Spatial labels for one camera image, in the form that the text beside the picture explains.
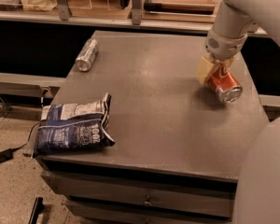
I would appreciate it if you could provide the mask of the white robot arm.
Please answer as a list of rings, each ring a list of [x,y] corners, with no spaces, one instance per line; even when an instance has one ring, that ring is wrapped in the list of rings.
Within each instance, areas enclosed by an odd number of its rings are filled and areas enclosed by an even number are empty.
[[[220,0],[207,34],[210,64],[231,64],[256,24],[280,48],[280,0]],[[264,46],[245,49],[257,91],[280,95],[280,52]],[[280,117],[259,134],[239,174],[232,224],[280,224]]]

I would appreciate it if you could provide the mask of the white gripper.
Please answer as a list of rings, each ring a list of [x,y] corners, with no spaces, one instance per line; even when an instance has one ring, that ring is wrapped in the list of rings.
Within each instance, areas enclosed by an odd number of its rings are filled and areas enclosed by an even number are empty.
[[[205,49],[215,60],[223,61],[222,65],[229,68],[235,56],[243,47],[247,35],[238,38],[227,38],[219,35],[211,28],[205,40]],[[204,85],[208,78],[218,69],[218,64],[202,56],[199,60],[197,80]]]

